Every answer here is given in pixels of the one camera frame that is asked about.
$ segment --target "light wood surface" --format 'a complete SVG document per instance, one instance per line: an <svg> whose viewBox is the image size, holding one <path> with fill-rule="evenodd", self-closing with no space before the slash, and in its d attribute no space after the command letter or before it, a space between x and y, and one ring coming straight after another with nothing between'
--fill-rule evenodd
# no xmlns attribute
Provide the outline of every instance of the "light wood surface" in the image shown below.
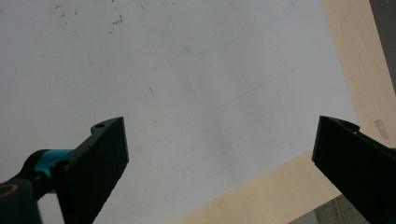
<svg viewBox="0 0 396 224"><path fill-rule="evenodd" d="M369 1L322 4L361 132L395 147L395 94ZM340 194L311 155L309 151L171 223L288 223Z"/></svg>

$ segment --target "paper sheet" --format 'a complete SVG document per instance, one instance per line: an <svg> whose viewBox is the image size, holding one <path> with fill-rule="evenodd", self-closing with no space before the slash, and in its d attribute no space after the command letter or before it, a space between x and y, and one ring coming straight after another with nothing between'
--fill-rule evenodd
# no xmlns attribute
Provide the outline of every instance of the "paper sheet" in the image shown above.
<svg viewBox="0 0 396 224"><path fill-rule="evenodd" d="M319 0L0 1L0 179L124 116L131 162L95 223L166 223L356 122ZM56 197L40 200L62 220Z"/></svg>

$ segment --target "wooden table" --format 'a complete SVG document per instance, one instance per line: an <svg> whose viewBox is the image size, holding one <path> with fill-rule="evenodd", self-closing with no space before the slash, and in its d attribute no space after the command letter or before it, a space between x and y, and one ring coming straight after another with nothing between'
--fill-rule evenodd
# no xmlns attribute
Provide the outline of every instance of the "wooden table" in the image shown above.
<svg viewBox="0 0 396 224"><path fill-rule="evenodd" d="M322 0L361 132L396 146L396 101L369 0ZM312 151L172 224L288 223L340 192L311 161Z"/></svg>

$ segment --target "white paper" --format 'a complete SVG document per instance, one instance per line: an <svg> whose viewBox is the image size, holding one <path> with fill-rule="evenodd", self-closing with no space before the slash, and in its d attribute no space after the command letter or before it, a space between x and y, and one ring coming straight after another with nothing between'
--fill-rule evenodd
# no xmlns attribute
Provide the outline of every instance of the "white paper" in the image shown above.
<svg viewBox="0 0 396 224"><path fill-rule="evenodd" d="M166 223L356 122L319 0L0 1L0 179L124 116L95 223ZM60 223L56 197L40 200Z"/></svg>

